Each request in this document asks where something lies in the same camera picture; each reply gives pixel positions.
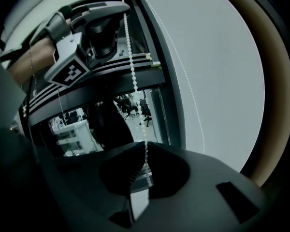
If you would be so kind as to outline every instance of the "white cable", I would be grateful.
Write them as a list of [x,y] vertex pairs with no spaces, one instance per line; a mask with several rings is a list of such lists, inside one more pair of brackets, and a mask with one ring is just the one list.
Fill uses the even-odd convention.
[[[127,23],[127,15],[126,13],[124,13],[124,25],[125,25],[125,33],[126,33],[126,41],[127,41],[127,49],[128,49],[128,56],[129,56],[129,59],[130,59],[130,70],[131,70],[131,75],[132,75],[132,80],[133,80],[133,85],[134,85],[134,90],[135,90],[135,94],[137,96],[137,82],[136,82],[136,77],[135,77],[135,72],[134,72],[134,64],[133,64],[133,59],[132,59],[132,52],[131,52],[131,44],[130,44],[130,37],[129,37],[129,29],[128,29],[128,23]],[[140,122],[141,122],[141,127],[142,127],[142,133],[143,133],[143,139],[144,139],[144,143],[145,143],[145,163],[144,163],[144,168],[145,168],[145,174],[146,174],[146,180],[147,180],[147,183],[148,183],[148,186],[151,187],[153,184],[150,180],[150,177],[149,177],[149,165],[147,163],[147,155],[148,155],[148,148],[147,148],[147,145],[148,145],[148,141],[147,141],[147,134],[146,134],[146,127],[144,125],[144,116],[142,115],[142,107],[141,107],[141,103],[138,99],[138,101],[136,102],[137,104],[137,112],[138,114],[140,115],[139,118],[140,118]]]
[[145,1],[147,2],[149,8],[150,8],[151,11],[154,13],[154,15],[156,16],[156,18],[157,18],[157,19],[159,20],[159,22],[161,23],[161,25],[162,25],[164,31],[166,32],[166,34],[167,34],[167,36],[168,36],[168,38],[169,38],[169,40],[170,40],[170,42],[171,42],[171,44],[172,44],[172,46],[173,46],[173,48],[174,48],[174,51],[175,51],[175,53],[176,53],[176,55],[177,55],[177,58],[178,58],[178,60],[179,60],[179,63],[180,63],[180,65],[181,65],[181,67],[182,67],[182,69],[183,69],[183,71],[184,71],[185,78],[186,78],[186,80],[187,80],[187,83],[188,83],[188,86],[189,86],[189,89],[190,89],[190,92],[191,92],[191,95],[192,95],[192,99],[193,99],[193,103],[194,103],[195,111],[196,111],[196,114],[197,114],[197,117],[198,117],[198,121],[199,121],[199,125],[200,125],[200,130],[201,130],[201,135],[202,135],[202,140],[203,140],[203,154],[205,154],[205,137],[204,137],[204,133],[203,133],[203,128],[202,128],[202,124],[201,124],[201,119],[200,119],[200,116],[199,116],[199,110],[198,110],[198,107],[197,107],[197,103],[196,103],[196,100],[195,100],[195,97],[194,97],[194,93],[193,93],[192,87],[191,87],[191,85],[190,85],[190,81],[189,81],[188,75],[187,75],[186,70],[185,70],[185,68],[184,68],[184,65],[183,65],[183,63],[182,63],[182,61],[181,61],[181,59],[180,59],[180,57],[179,57],[178,51],[177,51],[177,49],[176,49],[176,47],[175,47],[175,44],[174,44],[174,42],[173,42],[173,40],[172,40],[172,38],[171,38],[169,32],[167,31],[167,29],[166,29],[164,23],[162,22],[161,18],[159,17],[159,15],[158,15],[157,12],[155,11],[155,9],[151,6],[151,4],[149,3],[149,1],[148,1],[148,0],[145,0]]
[[59,103],[60,103],[60,107],[61,107],[61,112],[62,112],[63,119],[64,119],[64,121],[66,122],[66,125],[68,125],[68,123],[67,123],[67,121],[66,121],[66,118],[64,117],[63,109],[62,109],[62,106],[61,106],[61,100],[60,100],[60,95],[59,95],[59,87],[58,87],[58,98],[59,98]]

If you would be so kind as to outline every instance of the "white bead chain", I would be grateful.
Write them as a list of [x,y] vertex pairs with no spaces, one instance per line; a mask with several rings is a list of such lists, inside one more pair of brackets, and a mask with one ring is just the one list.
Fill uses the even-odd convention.
[[[128,30],[128,23],[127,23],[127,15],[126,13],[124,13],[124,24],[125,24],[125,32],[126,32],[126,40],[127,40],[127,48],[128,48],[128,55],[130,58],[130,70],[131,70],[131,75],[132,75],[132,80],[133,80],[133,85],[134,85],[134,90],[135,90],[135,94],[136,96],[138,96],[137,94],[137,82],[136,82],[136,77],[135,77],[135,72],[134,72],[134,64],[133,64],[133,59],[132,59],[132,52],[131,52],[131,44],[130,44],[130,37],[129,37],[129,30]],[[144,138],[144,142],[145,142],[145,164],[144,164],[144,168],[145,168],[145,173],[146,173],[146,180],[148,183],[148,186],[151,187],[153,184],[150,180],[149,177],[149,166],[147,163],[147,154],[148,154],[148,150],[147,150],[147,134],[146,134],[146,127],[144,125],[144,116],[142,115],[142,107],[141,107],[141,103],[138,99],[137,103],[137,112],[140,115],[140,120],[141,120],[141,126],[142,126],[142,132],[143,132],[143,138]]]

